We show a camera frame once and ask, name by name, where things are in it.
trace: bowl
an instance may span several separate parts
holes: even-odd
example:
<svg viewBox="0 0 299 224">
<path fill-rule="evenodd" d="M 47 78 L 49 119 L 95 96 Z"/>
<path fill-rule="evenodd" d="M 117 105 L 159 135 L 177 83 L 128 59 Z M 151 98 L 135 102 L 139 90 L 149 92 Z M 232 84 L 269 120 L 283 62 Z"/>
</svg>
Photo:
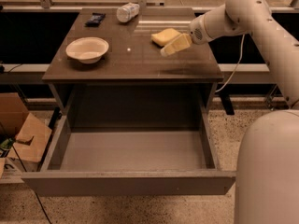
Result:
<svg viewBox="0 0 299 224">
<path fill-rule="evenodd" d="M 96 63 L 108 51 L 109 44 L 98 37 L 84 37 L 73 41 L 66 47 L 68 57 L 81 63 Z"/>
</svg>

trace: brown box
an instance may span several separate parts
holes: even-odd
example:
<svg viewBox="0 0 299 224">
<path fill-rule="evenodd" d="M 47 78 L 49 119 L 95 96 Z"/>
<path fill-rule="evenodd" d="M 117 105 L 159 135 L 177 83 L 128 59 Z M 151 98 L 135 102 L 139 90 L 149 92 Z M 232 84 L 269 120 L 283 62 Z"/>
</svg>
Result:
<svg viewBox="0 0 299 224">
<path fill-rule="evenodd" d="M 30 146 L 14 144 L 21 160 L 41 161 L 51 129 L 28 111 L 18 93 L 0 93 L 0 122 L 0 134 L 17 140 L 34 137 Z M 18 159 L 13 149 L 9 151 L 8 157 Z"/>
</svg>

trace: white bottle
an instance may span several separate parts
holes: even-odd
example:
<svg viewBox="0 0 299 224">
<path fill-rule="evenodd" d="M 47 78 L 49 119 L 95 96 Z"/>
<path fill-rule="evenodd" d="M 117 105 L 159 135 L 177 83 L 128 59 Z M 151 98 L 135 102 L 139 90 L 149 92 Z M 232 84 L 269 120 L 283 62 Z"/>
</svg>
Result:
<svg viewBox="0 0 299 224">
<path fill-rule="evenodd" d="M 120 22 L 128 22 L 130 19 L 138 15 L 139 9 L 139 4 L 128 3 L 118 8 L 116 16 Z"/>
</svg>

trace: drawer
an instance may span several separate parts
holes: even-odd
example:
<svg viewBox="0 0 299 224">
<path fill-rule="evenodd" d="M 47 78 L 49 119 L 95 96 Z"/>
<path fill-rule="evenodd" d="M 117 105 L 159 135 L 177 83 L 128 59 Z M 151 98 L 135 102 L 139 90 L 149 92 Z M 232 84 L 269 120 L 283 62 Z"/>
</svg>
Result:
<svg viewBox="0 0 299 224">
<path fill-rule="evenodd" d="M 73 90 L 39 172 L 39 195 L 220 195 L 235 172 L 217 164 L 195 85 Z"/>
</svg>

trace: black object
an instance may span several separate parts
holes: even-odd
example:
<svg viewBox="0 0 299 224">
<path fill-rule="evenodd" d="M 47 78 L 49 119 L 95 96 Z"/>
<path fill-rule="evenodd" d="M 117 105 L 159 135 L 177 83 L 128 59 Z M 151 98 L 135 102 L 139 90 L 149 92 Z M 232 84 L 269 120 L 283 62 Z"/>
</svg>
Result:
<svg viewBox="0 0 299 224">
<path fill-rule="evenodd" d="M 100 23 L 103 21 L 105 18 L 106 14 L 105 13 L 93 13 L 92 17 L 86 21 L 85 26 L 88 27 L 97 27 L 100 25 Z"/>
</svg>

